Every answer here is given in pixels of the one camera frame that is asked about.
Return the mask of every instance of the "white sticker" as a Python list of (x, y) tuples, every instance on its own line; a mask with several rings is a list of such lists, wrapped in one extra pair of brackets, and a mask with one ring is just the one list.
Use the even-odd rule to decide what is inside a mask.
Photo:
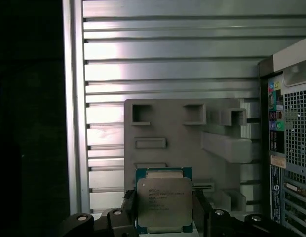
[(287, 167), (286, 157), (270, 155), (270, 163), (283, 169)]

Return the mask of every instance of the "intel xeon processor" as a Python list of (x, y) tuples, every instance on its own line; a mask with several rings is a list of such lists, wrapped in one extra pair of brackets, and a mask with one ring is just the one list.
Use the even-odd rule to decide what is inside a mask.
[(191, 177), (191, 168), (137, 169), (140, 234), (192, 231)]

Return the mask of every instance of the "metal mesh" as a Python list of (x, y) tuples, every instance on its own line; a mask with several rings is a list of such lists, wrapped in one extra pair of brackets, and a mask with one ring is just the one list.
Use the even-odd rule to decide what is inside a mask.
[(300, 182), (300, 183), (303, 183), (303, 184), (306, 184), (306, 177), (300, 175), (300, 174), (296, 174), (294, 172), (291, 172), (291, 171), (285, 171), (285, 176), (294, 180), (294, 181), (297, 181), (297, 182)]
[(284, 96), (287, 162), (306, 168), (306, 90)]

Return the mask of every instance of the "metal louvered wall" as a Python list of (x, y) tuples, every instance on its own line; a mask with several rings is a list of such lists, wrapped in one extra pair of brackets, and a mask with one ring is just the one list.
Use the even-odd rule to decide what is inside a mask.
[[(71, 213), (121, 205), (129, 98), (242, 99), (259, 159), (256, 64), (306, 37), (306, 0), (63, 2)], [(242, 168), (252, 204), (258, 169)]]

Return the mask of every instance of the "dark background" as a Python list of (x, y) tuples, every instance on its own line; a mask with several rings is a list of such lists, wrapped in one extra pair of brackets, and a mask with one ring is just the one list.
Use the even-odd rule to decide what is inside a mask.
[(70, 213), (63, 57), (61, 0), (0, 1), (0, 230), (16, 236)]

